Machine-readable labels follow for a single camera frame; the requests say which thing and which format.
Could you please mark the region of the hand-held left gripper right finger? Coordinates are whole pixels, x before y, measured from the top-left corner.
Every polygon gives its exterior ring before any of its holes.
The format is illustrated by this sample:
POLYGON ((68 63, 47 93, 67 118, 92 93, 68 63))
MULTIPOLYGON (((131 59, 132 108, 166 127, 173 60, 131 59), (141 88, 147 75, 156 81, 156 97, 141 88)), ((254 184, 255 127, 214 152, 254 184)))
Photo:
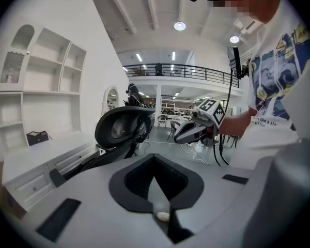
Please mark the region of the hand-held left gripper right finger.
POLYGON ((154 155, 158 185, 170 199, 166 234, 155 247, 246 247, 246 229, 259 203, 259 166, 218 167, 154 155))

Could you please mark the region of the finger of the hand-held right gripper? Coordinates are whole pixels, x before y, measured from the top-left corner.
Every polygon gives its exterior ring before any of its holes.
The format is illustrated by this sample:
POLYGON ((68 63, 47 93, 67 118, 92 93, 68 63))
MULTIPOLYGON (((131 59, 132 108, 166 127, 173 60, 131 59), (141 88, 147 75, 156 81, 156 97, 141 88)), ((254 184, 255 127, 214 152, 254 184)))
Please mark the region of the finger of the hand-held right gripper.
POLYGON ((207 138, 207 132, 196 132, 196 133, 175 133, 174 142, 177 144, 194 143, 207 138))
POLYGON ((196 121, 185 121, 182 123, 177 131, 176 135, 194 135, 201 131, 207 130, 209 127, 196 121))

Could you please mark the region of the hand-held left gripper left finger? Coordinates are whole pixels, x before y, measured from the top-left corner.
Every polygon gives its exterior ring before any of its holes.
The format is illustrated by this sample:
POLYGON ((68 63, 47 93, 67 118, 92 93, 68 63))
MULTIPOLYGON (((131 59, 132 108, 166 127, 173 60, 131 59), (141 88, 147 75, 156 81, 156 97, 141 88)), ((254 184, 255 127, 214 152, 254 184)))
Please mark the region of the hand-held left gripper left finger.
POLYGON ((81 201, 54 247, 170 247, 171 240, 149 213, 132 213, 117 204, 109 180, 118 170, 142 159, 123 159, 84 171, 37 202, 23 218, 30 235, 67 198, 81 201))

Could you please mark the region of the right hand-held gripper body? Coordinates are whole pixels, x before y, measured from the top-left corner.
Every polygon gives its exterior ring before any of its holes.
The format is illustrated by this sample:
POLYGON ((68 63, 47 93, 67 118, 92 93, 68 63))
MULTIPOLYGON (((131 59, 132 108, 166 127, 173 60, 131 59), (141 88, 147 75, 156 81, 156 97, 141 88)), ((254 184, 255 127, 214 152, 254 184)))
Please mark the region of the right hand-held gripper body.
MULTIPOLYGON (((215 125, 218 129, 225 118, 225 111, 220 101, 206 99, 192 113, 192 120, 200 122, 208 127, 215 125)), ((201 143, 207 146, 207 138, 202 139, 201 143)))

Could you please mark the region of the person's right hand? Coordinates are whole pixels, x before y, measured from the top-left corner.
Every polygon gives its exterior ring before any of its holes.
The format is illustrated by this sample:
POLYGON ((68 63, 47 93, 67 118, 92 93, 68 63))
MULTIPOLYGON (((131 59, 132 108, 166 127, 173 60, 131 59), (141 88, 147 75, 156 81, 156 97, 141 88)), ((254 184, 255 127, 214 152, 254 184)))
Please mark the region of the person's right hand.
POLYGON ((211 147, 218 143, 218 140, 216 139, 217 135, 218 135, 218 129, 215 125, 207 128, 207 146, 208 147, 211 147))

